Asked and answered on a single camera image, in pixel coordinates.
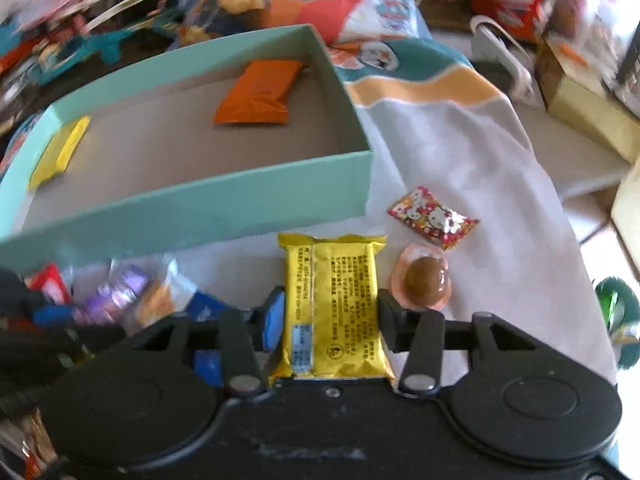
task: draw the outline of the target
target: mint green box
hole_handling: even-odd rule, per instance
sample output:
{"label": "mint green box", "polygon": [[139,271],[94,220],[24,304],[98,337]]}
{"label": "mint green box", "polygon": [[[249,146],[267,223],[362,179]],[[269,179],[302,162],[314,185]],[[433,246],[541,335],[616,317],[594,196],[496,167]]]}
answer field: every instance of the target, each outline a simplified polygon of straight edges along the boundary
{"label": "mint green box", "polygon": [[[255,59],[309,66],[289,96],[292,126],[214,129],[210,116]],[[207,79],[212,74],[219,79]],[[187,112],[193,125],[170,124]],[[50,138],[85,114],[94,117],[95,131],[90,125],[67,173],[32,198],[27,184]],[[143,130],[149,138],[135,144]],[[120,146],[128,162],[110,153]],[[178,162],[167,158],[174,153]],[[191,164],[195,159],[202,168]],[[267,163],[245,167],[249,159]],[[230,160],[241,169],[227,171]],[[361,216],[372,160],[356,111],[311,27],[259,30],[174,50],[49,106],[0,181],[0,266],[18,272],[50,261],[81,266]],[[198,177],[185,180],[180,172]],[[148,189],[141,187],[149,175],[155,176]],[[170,184],[154,188],[165,181]],[[124,196],[118,186],[130,189]]]}

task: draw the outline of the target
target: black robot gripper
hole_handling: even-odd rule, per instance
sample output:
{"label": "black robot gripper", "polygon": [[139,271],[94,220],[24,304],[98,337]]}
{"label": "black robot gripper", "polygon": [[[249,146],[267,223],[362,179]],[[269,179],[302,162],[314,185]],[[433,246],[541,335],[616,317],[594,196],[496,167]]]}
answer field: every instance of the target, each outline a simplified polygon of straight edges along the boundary
{"label": "black robot gripper", "polygon": [[[242,314],[172,316],[56,381],[40,405],[59,460],[42,478],[621,480],[606,380],[492,314],[453,322],[378,298],[386,379],[268,386]],[[225,385],[192,370],[219,349]],[[440,384],[444,351],[470,371]]]}

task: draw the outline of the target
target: yellow candy bar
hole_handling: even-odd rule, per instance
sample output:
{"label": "yellow candy bar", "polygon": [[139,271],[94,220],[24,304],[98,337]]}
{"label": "yellow candy bar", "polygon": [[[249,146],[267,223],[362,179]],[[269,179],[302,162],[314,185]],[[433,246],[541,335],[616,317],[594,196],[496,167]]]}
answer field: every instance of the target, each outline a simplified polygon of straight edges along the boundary
{"label": "yellow candy bar", "polygon": [[386,237],[319,240],[284,233],[287,251],[282,357],[274,375],[391,377],[378,326],[374,256]]}
{"label": "yellow candy bar", "polygon": [[66,170],[90,121],[89,116],[80,117],[77,121],[65,124],[53,134],[35,170],[31,173],[29,191],[38,189],[41,184]]}

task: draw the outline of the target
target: snack box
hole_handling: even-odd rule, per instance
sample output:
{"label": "snack box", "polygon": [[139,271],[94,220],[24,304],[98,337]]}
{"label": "snack box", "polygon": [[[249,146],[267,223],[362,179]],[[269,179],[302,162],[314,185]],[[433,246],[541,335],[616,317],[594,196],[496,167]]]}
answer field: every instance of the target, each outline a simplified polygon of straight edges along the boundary
{"label": "snack box", "polygon": [[[307,65],[286,125],[213,125],[247,64]],[[28,192],[53,134],[91,123],[65,173]],[[53,103],[0,181],[0,266],[80,266],[364,215],[373,152],[308,25],[188,46]]]}
{"label": "snack box", "polygon": [[546,111],[633,164],[640,155],[640,121],[602,83],[592,67],[564,56],[561,42],[545,40],[538,49],[536,78]]}

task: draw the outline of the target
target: red candy wrapper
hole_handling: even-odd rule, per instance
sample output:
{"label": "red candy wrapper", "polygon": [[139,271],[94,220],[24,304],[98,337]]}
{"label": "red candy wrapper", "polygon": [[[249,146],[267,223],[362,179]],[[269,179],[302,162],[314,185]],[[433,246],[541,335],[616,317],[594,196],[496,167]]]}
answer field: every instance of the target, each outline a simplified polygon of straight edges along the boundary
{"label": "red candy wrapper", "polygon": [[60,270],[56,264],[49,264],[37,274],[24,280],[31,290],[41,290],[55,304],[71,304],[71,295],[66,290],[66,285],[60,275]]}
{"label": "red candy wrapper", "polygon": [[444,207],[423,186],[402,197],[387,211],[445,251],[454,247],[480,223]]}

